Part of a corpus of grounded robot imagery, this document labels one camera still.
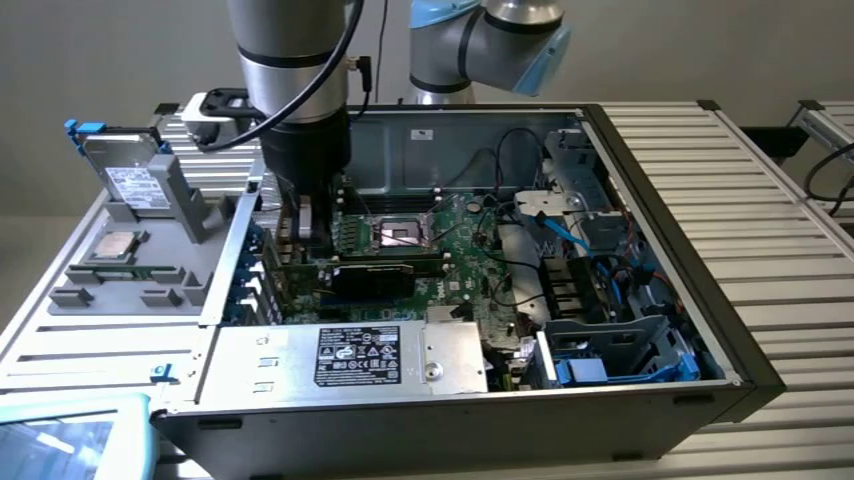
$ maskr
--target wire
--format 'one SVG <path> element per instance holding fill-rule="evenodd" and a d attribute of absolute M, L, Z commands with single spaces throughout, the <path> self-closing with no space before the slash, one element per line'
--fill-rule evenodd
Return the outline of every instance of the wire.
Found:
<path fill-rule="evenodd" d="M 353 117 L 354 122 L 362 118 L 362 115 L 365 115 L 365 112 L 369 109 L 370 101 L 372 101 L 372 92 L 365 92 L 365 100 L 362 101 L 362 107 L 360 108 L 360 113 L 357 113 L 357 116 Z"/>
<path fill-rule="evenodd" d="M 214 144 L 214 145 L 198 145 L 199 150 L 205 153 L 219 152 L 222 150 L 227 150 L 230 148 L 237 147 L 238 145 L 243 145 L 245 143 L 255 140 L 265 133 L 267 133 L 273 128 L 282 123 L 282 121 L 291 115 L 300 107 L 304 106 L 306 101 L 312 98 L 312 96 L 318 92 L 326 81 L 330 79 L 338 66 L 348 54 L 348 48 L 350 47 L 350 43 L 353 42 L 353 37 L 357 33 L 357 27 L 360 26 L 360 19 L 362 18 L 362 11 L 365 9 L 365 0 L 354 0 L 353 12 L 350 14 L 350 20 L 348 23 L 348 29 L 345 30 L 345 34 L 338 41 L 338 45 L 336 45 L 336 49 L 333 50 L 333 54 L 330 55 L 330 59 L 328 60 L 321 72 L 312 80 L 304 91 L 294 97 L 294 100 L 289 102 L 289 104 L 282 107 L 271 117 L 267 117 L 261 124 L 255 126 L 254 129 L 243 132 L 235 138 L 229 140 L 227 142 Z"/>
<path fill-rule="evenodd" d="M 837 197 L 837 203 L 835 204 L 833 208 L 828 212 L 828 215 L 831 215 L 832 217 L 837 214 L 837 212 L 843 208 L 843 204 L 845 203 L 845 196 L 849 194 L 849 190 L 852 189 L 852 187 L 851 187 L 852 181 L 854 181 L 854 178 L 852 178 L 852 180 L 849 180 L 849 184 L 845 187 L 843 187 L 843 190 L 840 190 L 840 195 Z"/>
<path fill-rule="evenodd" d="M 481 248 L 481 251 L 484 252 L 484 255 L 486 255 L 489 259 L 496 260 L 497 262 L 504 263 L 505 265 L 518 265 L 521 267 L 529 267 L 536 272 L 540 272 L 540 267 L 533 263 L 517 262 L 514 260 L 505 260 L 504 258 L 500 258 L 496 255 L 493 255 L 490 252 L 488 252 L 484 247 L 480 247 L 480 248 Z"/>
<path fill-rule="evenodd" d="M 624 257 L 628 257 L 632 253 L 632 242 L 636 238 L 636 222 L 629 216 L 629 212 L 626 210 L 624 212 L 624 217 L 626 218 L 626 222 L 629 222 L 629 237 L 626 238 L 626 251 L 624 252 Z"/>
<path fill-rule="evenodd" d="M 617 279 L 614 277 L 612 277 L 612 275 L 609 273 L 609 269 L 605 268 L 605 265 L 602 265 L 601 263 L 597 263 L 597 270 L 600 270 L 600 273 L 602 275 L 605 275 L 605 281 L 608 282 L 610 280 L 612 289 L 614 290 L 614 300 L 617 300 L 617 305 L 622 305 L 624 304 L 624 294 L 620 291 L 620 285 L 617 284 Z"/>
<path fill-rule="evenodd" d="M 588 245 L 585 240 L 573 235 L 552 218 L 546 219 L 545 224 L 561 237 L 582 247 L 588 255 L 590 255 L 590 245 Z"/>
<path fill-rule="evenodd" d="M 505 279 L 501 280 L 496 286 L 493 286 L 493 288 L 490 289 L 490 298 L 493 299 L 493 302 L 497 305 L 501 305 L 502 307 L 508 307 L 508 308 L 514 308 L 518 307 L 520 305 L 524 305 L 526 303 L 529 303 L 533 300 L 537 300 L 538 298 L 542 298 L 546 296 L 545 293 L 541 293 L 540 295 L 534 295 L 530 298 L 526 298 L 525 300 L 522 300 L 521 302 L 517 303 L 505 303 L 502 302 L 498 298 L 496 298 L 496 294 L 498 293 L 498 287 L 501 287 L 505 283 L 508 283 L 508 280 L 510 280 L 510 275 L 505 276 Z"/>
<path fill-rule="evenodd" d="M 508 130 L 505 132 L 505 134 L 502 135 L 502 139 L 498 141 L 498 146 L 496 147 L 496 156 L 497 156 L 497 160 L 496 160 L 496 191 L 498 192 L 498 189 L 502 187 L 502 184 L 505 183 L 505 170 L 502 168 L 502 162 L 501 162 L 501 158 L 502 158 L 502 147 L 505 146 L 505 141 L 508 140 L 508 137 L 510 137 L 512 134 L 514 134 L 516 132 L 522 132 L 522 133 L 528 133 L 529 136 L 532 136 L 532 138 L 534 138 L 534 141 L 537 142 L 537 153 L 538 153 L 538 161 L 537 161 L 537 170 L 540 170 L 542 163 L 544 163 L 544 141 L 540 139 L 540 135 L 537 135 L 537 132 L 534 132 L 534 130 L 532 130 L 528 127 L 516 127 L 512 128 L 510 130 Z"/>
<path fill-rule="evenodd" d="M 380 27 L 380 45 L 377 48 L 377 86 L 374 88 L 374 103 L 380 103 L 380 74 L 384 69 L 384 43 L 386 39 L 386 23 L 389 22 L 389 0 L 384 2 L 384 22 Z"/>
<path fill-rule="evenodd" d="M 484 147 L 480 148 L 474 155 L 472 156 L 472 158 L 469 159 L 469 163 L 466 164 L 466 166 L 464 167 L 464 169 L 460 171 L 460 173 L 454 176 L 454 178 L 452 178 L 452 180 L 449 180 L 448 182 L 445 182 L 445 184 L 442 185 L 442 188 L 448 188 L 450 187 L 453 184 L 456 184 L 461 178 L 464 178 L 464 175 L 466 174 L 466 172 L 469 171 L 469 169 L 474 166 L 476 161 L 478 160 L 478 157 L 481 157 L 482 153 L 489 153 L 490 157 L 493 157 L 496 164 L 498 164 L 498 155 L 496 155 L 496 151 L 489 148 L 489 147 Z"/>
<path fill-rule="evenodd" d="M 817 195 L 816 192 L 813 192 L 813 179 L 816 178 L 816 174 L 823 170 L 823 168 L 825 168 L 825 166 L 831 162 L 833 162 L 837 158 L 840 158 L 841 156 L 844 156 L 847 153 L 852 151 L 854 151 L 854 143 L 852 143 L 851 145 L 847 145 L 840 150 L 837 150 L 831 155 L 828 155 L 828 157 L 825 157 L 825 159 L 821 162 L 819 162 L 808 172 L 807 178 L 804 180 L 804 190 L 811 198 L 815 198 L 816 200 L 824 200 L 825 202 L 839 202 L 839 203 L 851 202 L 852 200 L 854 200 L 854 197 L 847 197 L 845 194 L 835 198 L 835 197 L 825 197 L 823 195 Z M 849 184 L 847 185 L 848 188 L 852 187 L 852 180 L 849 180 Z"/>

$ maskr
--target hard drive label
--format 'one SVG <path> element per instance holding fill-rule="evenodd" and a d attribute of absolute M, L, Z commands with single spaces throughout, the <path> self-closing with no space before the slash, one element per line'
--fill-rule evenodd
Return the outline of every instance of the hard drive label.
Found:
<path fill-rule="evenodd" d="M 107 175 L 131 208 L 167 209 L 170 202 L 155 177 L 145 168 L 106 168 Z"/>

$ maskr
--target white wall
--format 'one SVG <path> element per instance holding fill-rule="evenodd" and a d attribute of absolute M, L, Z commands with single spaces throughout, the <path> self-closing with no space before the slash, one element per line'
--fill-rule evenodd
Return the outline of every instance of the white wall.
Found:
<path fill-rule="evenodd" d="M 354 55 L 377 54 L 382 0 L 368 1 Z M 854 99 L 851 0 L 564 3 L 576 32 L 542 100 L 713 98 L 757 124 L 783 123 L 800 98 Z M 384 102 L 406 95 L 408 17 L 409 1 L 392 0 Z M 98 182 L 63 136 L 67 118 L 139 124 L 159 102 L 241 83 L 225 0 L 3 0 L 0 214 L 89 206 Z"/>

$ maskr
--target warning label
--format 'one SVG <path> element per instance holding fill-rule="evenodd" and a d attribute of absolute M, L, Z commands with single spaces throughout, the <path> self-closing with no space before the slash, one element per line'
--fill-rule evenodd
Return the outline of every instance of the warning label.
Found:
<path fill-rule="evenodd" d="M 170 208 L 170 202 L 155 177 L 145 168 L 106 168 L 125 203 L 137 208 Z"/>
<path fill-rule="evenodd" d="M 322 328 L 316 383 L 320 387 L 401 383 L 401 328 Z"/>

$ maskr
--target green circuit board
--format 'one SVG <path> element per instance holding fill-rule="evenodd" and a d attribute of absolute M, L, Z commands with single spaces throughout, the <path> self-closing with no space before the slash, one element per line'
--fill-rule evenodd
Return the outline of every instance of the green circuit board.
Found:
<path fill-rule="evenodd" d="M 283 265 L 285 322 L 306 324 L 428 320 L 432 307 L 454 307 L 469 301 L 484 339 L 497 347 L 512 348 L 518 343 L 516 333 L 508 335 L 509 325 L 516 320 L 514 309 L 497 305 L 485 290 L 485 277 L 493 288 L 505 279 L 506 267 L 502 262 L 490 259 L 473 242 L 478 225 L 490 240 L 496 227 L 492 212 L 484 215 L 484 210 L 473 212 L 474 206 L 468 208 L 473 203 L 481 202 L 482 199 L 473 194 L 458 194 L 426 214 L 338 214 L 334 236 L 342 261 L 368 263 L 406 257 L 404 263 L 418 265 L 420 269 L 442 270 L 438 275 L 417 279 L 416 294 L 412 297 L 376 304 L 348 304 L 336 300 L 334 293 L 325 290 L 320 280 L 325 269 L 336 264 L 334 260 L 309 260 L 302 264 Z M 425 231 L 430 232 L 430 242 L 425 246 L 381 246 L 382 239 L 386 238 L 377 234 L 382 222 L 420 222 Z M 504 256 L 501 250 L 490 252 L 500 258 Z M 497 297 L 506 302 L 513 298 L 512 293 L 502 288 L 497 289 Z"/>

